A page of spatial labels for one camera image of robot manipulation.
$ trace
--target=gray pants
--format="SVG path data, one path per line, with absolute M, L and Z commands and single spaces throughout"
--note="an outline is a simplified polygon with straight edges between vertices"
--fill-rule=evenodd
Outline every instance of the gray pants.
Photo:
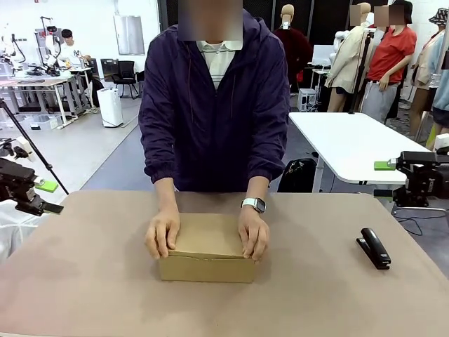
M 380 91 L 377 82 L 368 82 L 363 95 L 361 112 L 384 123 L 396 97 L 398 85 L 393 84 L 384 91 Z

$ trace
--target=purple jacket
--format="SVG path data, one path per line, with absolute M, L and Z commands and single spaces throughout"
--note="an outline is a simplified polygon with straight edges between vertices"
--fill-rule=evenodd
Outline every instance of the purple jacket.
M 195 41 L 177 25 L 149 46 L 139 113 L 145 173 L 182 191 L 244 192 L 281 175 L 290 111 L 282 43 L 243 13 L 243 49 L 215 90 Z

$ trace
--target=brown box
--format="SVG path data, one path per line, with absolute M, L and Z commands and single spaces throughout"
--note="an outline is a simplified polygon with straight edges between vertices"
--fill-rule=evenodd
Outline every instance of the brown box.
M 176 250 L 159 261 L 164 281 L 251 283 L 255 263 L 243 257 L 236 216 L 181 213 Z

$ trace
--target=smartwatch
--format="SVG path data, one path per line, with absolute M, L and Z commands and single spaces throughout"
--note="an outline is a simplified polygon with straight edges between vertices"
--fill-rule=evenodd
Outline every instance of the smartwatch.
M 265 201 L 261 198 L 246 198 L 242 201 L 241 207 L 243 206 L 252 206 L 258 213 L 265 213 Z

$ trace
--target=stapler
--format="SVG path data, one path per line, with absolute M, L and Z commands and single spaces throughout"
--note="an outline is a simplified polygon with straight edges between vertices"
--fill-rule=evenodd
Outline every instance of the stapler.
M 361 234 L 362 237 L 357 239 L 357 243 L 362 247 L 366 255 L 368 255 L 373 265 L 378 270 L 390 269 L 391 258 L 379 237 L 374 233 L 374 230 L 371 228 L 363 228 Z

